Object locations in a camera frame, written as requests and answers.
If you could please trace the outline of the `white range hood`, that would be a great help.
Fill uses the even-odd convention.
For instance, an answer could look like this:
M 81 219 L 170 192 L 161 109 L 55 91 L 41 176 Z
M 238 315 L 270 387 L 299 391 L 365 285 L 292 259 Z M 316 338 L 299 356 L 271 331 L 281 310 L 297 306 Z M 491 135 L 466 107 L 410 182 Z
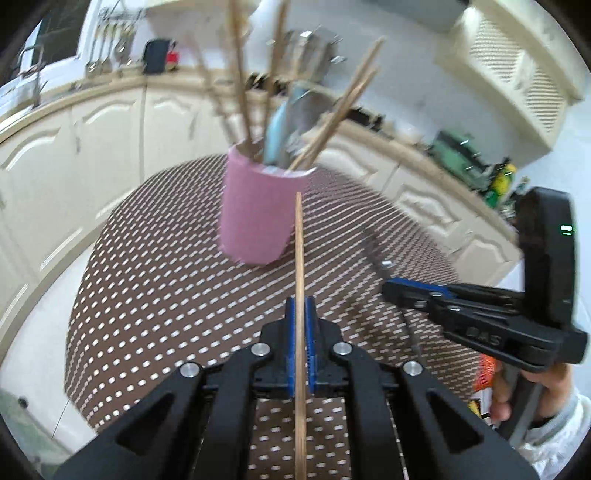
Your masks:
M 549 150 L 569 108 L 585 98 L 586 64 L 535 1 L 471 1 L 436 61 Z

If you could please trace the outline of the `dark blue kettle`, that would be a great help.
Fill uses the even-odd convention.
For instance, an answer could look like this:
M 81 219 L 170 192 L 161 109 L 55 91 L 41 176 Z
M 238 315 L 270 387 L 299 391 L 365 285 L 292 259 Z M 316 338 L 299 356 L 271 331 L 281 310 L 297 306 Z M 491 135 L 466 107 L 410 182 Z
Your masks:
M 165 71 L 170 39 L 156 38 L 145 44 L 142 62 L 144 75 L 158 75 Z

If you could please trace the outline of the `pink utensil holder cup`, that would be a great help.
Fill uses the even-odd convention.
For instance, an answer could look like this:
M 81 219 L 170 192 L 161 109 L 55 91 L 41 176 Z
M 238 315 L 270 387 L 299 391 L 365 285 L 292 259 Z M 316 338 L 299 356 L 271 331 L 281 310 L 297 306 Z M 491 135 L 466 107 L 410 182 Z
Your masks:
M 311 170 L 256 163 L 242 153 L 242 145 L 231 146 L 218 227 L 221 251 L 249 265 L 280 259 L 294 230 L 297 194 L 304 193 L 311 176 Z

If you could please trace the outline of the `brown polka dot tablecloth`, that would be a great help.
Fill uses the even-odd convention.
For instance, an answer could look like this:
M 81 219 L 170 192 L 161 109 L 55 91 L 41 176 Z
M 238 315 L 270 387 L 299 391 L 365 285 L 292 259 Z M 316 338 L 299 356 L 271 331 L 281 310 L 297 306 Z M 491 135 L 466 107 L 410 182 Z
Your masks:
M 222 364 L 259 342 L 296 295 L 294 242 L 280 259 L 249 266 L 221 251 L 225 156 L 166 169 L 136 189 L 96 241 L 68 327 L 64 390 L 100 435 L 185 362 Z M 394 263 L 393 277 L 449 284 L 456 272 L 435 241 L 388 200 L 318 168 L 301 193 L 304 295 L 318 317 L 377 361 L 421 363 L 463 402 L 473 393 L 477 352 L 447 340 L 416 310 L 386 302 L 383 280 L 363 251 L 363 227 Z M 399 309 L 422 350 L 418 360 Z M 307 479 L 349 479 L 345 401 L 308 385 Z M 294 395 L 256 403 L 244 479 L 294 478 Z

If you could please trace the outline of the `green yellow bottle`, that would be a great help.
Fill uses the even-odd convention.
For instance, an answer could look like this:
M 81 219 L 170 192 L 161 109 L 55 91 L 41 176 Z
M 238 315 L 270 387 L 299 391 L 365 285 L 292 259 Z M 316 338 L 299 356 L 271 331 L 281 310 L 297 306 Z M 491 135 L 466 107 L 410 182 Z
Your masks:
M 491 209 L 496 209 L 502 197 L 510 190 L 516 171 L 517 168 L 510 157 L 505 157 L 500 164 L 496 165 L 484 197 L 485 203 Z

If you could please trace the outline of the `stainless steel steamer pot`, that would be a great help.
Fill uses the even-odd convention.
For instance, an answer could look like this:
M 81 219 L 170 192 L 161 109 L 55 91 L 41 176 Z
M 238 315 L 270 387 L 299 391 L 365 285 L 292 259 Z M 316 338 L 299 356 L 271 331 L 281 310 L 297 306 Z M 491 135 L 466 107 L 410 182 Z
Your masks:
M 298 60 L 298 77 L 321 84 L 332 67 L 346 62 L 346 57 L 339 54 L 341 42 L 339 35 L 322 26 L 290 30 L 284 34 L 280 72 L 290 74 Z

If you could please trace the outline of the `red container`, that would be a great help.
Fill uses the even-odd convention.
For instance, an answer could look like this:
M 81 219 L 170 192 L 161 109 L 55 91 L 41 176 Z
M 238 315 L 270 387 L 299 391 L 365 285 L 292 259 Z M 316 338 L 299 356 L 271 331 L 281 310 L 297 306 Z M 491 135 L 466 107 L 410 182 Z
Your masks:
M 174 70 L 178 67 L 179 53 L 177 51 L 169 51 L 166 56 L 166 69 Z

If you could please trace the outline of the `green toaster oven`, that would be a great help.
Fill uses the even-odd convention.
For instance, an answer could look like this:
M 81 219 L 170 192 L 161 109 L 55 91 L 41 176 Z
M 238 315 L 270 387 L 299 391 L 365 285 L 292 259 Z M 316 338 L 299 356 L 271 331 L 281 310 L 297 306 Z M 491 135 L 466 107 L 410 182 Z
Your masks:
M 489 165 L 469 133 L 440 130 L 428 149 L 433 160 L 470 190 L 483 191 L 488 185 Z

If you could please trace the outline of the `metal ladle in cup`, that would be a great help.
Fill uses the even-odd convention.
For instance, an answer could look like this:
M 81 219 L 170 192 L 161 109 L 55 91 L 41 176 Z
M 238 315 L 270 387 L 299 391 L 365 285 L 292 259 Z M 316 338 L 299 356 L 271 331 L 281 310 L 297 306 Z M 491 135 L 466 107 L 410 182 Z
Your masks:
M 297 82 L 266 128 L 263 164 L 287 169 L 304 148 L 301 137 L 334 106 L 335 99 L 331 96 L 312 89 L 310 83 Z

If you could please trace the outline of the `kitchen faucet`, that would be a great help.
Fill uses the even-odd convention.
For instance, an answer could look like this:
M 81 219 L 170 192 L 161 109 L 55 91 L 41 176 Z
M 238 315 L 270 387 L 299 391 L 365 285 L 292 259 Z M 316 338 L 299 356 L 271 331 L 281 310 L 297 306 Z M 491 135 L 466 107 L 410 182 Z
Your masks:
M 41 104 L 41 91 L 46 85 L 46 83 L 41 83 L 41 72 L 46 66 L 44 62 L 44 50 L 45 47 L 42 43 L 35 43 L 31 46 L 24 47 L 18 56 L 19 65 L 22 65 L 23 57 L 28 52 L 38 54 L 36 63 L 32 63 L 28 68 L 19 71 L 21 80 L 32 78 L 32 81 L 28 83 L 28 91 L 21 89 L 19 93 L 17 106 L 20 108 L 29 106 L 37 108 Z

